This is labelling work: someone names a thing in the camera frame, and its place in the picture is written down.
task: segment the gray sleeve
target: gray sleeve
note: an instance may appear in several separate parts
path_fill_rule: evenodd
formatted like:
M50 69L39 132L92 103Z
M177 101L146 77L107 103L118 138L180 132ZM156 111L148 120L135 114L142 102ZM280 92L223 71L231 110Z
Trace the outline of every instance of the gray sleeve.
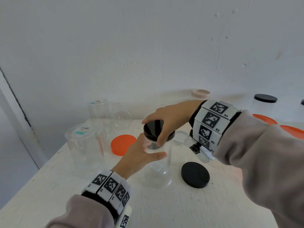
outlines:
M66 204L66 213L46 225L46 228L83 227L113 228L114 220L104 205L80 195L73 195Z
M304 227L304 140L244 111L213 156L241 168L246 195L270 209L279 227Z

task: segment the door frame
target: door frame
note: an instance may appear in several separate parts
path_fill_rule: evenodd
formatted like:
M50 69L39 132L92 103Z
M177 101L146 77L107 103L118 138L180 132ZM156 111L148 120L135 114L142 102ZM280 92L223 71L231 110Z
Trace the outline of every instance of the door frame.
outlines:
M21 109L5 75L0 68L0 106L23 142L28 153L40 169L48 161L25 113Z

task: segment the beige lid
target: beige lid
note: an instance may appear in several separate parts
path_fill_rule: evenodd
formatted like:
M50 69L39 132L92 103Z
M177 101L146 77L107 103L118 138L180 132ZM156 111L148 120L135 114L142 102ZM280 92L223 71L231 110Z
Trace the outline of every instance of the beige lid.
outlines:
M208 90L196 89L192 90L191 95L198 99L209 99L211 92Z

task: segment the person's left hand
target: person's left hand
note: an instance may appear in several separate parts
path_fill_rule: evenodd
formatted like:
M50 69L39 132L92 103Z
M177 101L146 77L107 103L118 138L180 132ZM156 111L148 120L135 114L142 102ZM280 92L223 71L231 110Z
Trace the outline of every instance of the person's left hand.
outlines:
M144 135L141 133L137 140L129 147L125 155L112 169L120 176L128 179L130 176L140 171L150 162L161 160L167 157L166 152L147 153L144 151Z

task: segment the black lid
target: black lid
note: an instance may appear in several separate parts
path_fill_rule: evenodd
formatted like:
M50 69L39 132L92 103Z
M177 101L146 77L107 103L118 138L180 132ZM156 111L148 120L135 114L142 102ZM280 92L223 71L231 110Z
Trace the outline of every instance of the black lid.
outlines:
M148 122L143 126L143 133L146 138L148 138L151 141L157 142L158 136L161 134L161 130L163 129L164 121L163 120L156 120ZM175 131L173 131L167 141L170 141L174 138Z
M268 103L276 103L277 102L277 98L271 95L267 95L267 94L256 94L254 96L255 100L258 101L262 101L262 102L268 102Z
M181 168L181 177L193 188L204 188L208 185L210 175L208 170L197 162L187 162Z

